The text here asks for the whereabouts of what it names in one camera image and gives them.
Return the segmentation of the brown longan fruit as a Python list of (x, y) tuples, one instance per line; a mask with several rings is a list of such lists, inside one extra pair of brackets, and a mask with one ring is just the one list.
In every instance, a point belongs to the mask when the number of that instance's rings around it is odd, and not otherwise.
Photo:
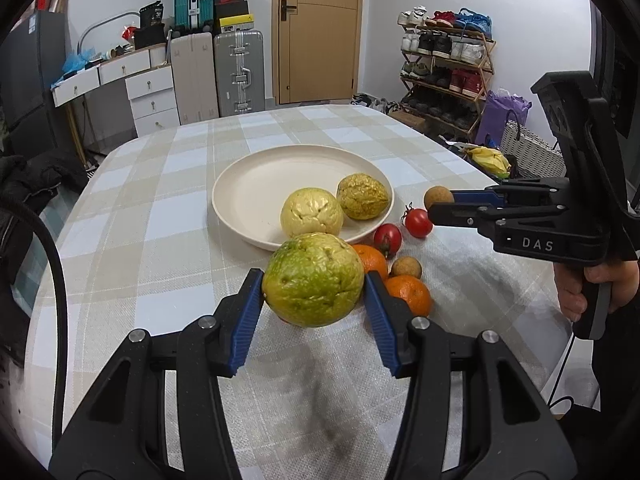
[(402, 256), (397, 258), (392, 264), (390, 276), (412, 276), (420, 280), (422, 278), (422, 266), (416, 258), (410, 256)]
[(442, 185), (436, 185), (429, 188), (423, 197), (424, 208), (430, 210), (436, 204), (452, 204), (454, 202), (454, 194), (449, 188)]

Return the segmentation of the red tomato with stem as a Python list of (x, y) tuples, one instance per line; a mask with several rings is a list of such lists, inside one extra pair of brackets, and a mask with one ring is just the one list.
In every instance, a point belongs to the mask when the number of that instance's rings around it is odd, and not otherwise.
[(409, 234), (415, 238), (427, 238), (434, 229), (434, 224), (428, 218), (427, 211), (422, 208), (414, 208), (413, 204), (406, 206), (401, 220)]

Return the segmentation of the wrinkled golden yellow fruit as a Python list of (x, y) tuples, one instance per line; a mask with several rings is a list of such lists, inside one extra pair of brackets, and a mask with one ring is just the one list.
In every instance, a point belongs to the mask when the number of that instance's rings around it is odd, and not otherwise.
[(336, 199), (344, 214), (357, 221), (378, 218), (390, 203), (386, 187), (368, 174), (350, 174), (337, 185)]

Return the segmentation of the pale yellow round fruit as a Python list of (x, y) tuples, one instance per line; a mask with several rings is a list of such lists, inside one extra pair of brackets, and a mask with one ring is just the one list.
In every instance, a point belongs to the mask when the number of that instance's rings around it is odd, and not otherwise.
[(323, 188), (300, 188), (285, 200), (280, 225), (288, 237), (307, 233), (341, 233), (344, 214), (340, 203)]

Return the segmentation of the green yellow guava fruit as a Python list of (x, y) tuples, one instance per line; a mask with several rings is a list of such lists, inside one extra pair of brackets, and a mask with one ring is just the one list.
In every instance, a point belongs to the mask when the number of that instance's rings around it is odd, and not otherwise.
[(283, 321), (299, 327), (331, 325), (355, 309), (364, 282), (356, 250), (326, 233), (296, 235), (271, 256), (262, 294)]

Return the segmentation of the banana bunch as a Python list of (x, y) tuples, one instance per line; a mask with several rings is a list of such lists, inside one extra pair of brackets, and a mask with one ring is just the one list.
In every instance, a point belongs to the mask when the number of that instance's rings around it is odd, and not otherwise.
[(474, 148), (467, 148), (465, 154), (491, 176), (498, 179), (510, 177), (511, 164), (499, 150), (487, 146), (474, 146)]

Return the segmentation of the purple bag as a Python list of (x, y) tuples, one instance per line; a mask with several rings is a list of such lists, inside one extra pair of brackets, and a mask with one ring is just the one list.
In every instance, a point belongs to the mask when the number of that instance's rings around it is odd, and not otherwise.
[(498, 148), (508, 122), (515, 122), (519, 127), (524, 127), (532, 106), (532, 102), (517, 94), (502, 89), (498, 92), (489, 90), (475, 143)]

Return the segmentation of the wooden shoe rack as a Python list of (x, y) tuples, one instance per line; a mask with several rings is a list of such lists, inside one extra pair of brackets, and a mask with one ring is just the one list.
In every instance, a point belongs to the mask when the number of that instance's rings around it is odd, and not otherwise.
[(400, 108), (462, 139), (480, 128), (495, 67), (489, 15), (462, 8), (399, 13), (399, 79), (406, 89)]

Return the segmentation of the checkered beige tablecloth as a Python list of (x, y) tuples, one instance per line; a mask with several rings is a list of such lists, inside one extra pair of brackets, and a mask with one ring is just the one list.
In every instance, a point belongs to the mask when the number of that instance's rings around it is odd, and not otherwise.
[[(335, 146), (393, 185), (394, 216), (435, 185), (486, 188), (474, 167), (421, 133), (361, 106), (304, 106), (172, 128), (109, 154), (58, 238), (68, 297), (65, 409), (73, 413), (130, 330), (181, 330), (234, 294), (269, 256), (221, 224), (216, 177), (235, 160), (290, 144)], [(437, 228), (402, 249), (420, 261), (433, 320), (456, 334), (494, 330), (537, 386), (570, 329), (548, 263), (494, 252), (470, 229)], [(250, 354), (220, 385), (247, 479), (379, 479), (407, 383), (383, 366), (362, 309), (318, 330), (262, 312)]]

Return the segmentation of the cream round plate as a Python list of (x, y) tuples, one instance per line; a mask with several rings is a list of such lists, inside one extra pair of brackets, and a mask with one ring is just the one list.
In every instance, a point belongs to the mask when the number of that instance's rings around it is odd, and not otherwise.
[(390, 202), (378, 218), (345, 219), (340, 237), (359, 243), (386, 222), (394, 208), (395, 191), (373, 162), (341, 148), (297, 144), (249, 154), (227, 167), (212, 189), (213, 210), (220, 222), (256, 247), (274, 252), (288, 237), (280, 212), (288, 196), (299, 188), (323, 188), (334, 193), (350, 174), (368, 174), (381, 182)]

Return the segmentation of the wooden door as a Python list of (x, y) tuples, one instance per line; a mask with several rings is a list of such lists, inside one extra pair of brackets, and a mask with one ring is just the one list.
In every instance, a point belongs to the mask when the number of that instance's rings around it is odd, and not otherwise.
[(271, 0), (271, 6), (276, 102), (350, 99), (357, 89), (362, 0)]

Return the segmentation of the black jacket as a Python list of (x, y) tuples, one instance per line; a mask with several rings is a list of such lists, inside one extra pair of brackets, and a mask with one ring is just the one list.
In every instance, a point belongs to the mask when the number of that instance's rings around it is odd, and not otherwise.
[(58, 187), (80, 194), (89, 182), (80, 160), (71, 152), (50, 150), (31, 159), (1, 156), (1, 195), (40, 214), (58, 194)]

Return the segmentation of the silver aluminium suitcase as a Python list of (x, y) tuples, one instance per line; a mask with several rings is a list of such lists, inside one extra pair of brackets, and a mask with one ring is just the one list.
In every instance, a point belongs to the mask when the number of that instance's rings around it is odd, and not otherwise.
[(259, 30), (217, 35), (214, 62), (221, 117), (265, 109), (264, 38)]

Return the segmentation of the beige suitcase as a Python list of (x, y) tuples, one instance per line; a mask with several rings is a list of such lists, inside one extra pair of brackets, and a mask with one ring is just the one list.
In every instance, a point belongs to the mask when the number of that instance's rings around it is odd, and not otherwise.
[(218, 118), (212, 34), (171, 39), (169, 53), (180, 124)]

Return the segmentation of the black refrigerator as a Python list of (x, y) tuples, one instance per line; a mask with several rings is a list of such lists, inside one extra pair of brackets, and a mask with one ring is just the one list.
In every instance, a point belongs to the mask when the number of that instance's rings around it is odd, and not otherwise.
[(33, 158), (59, 148), (75, 151), (51, 84), (62, 77), (66, 16), (37, 11), (17, 25), (1, 45), (1, 105), (9, 151)]

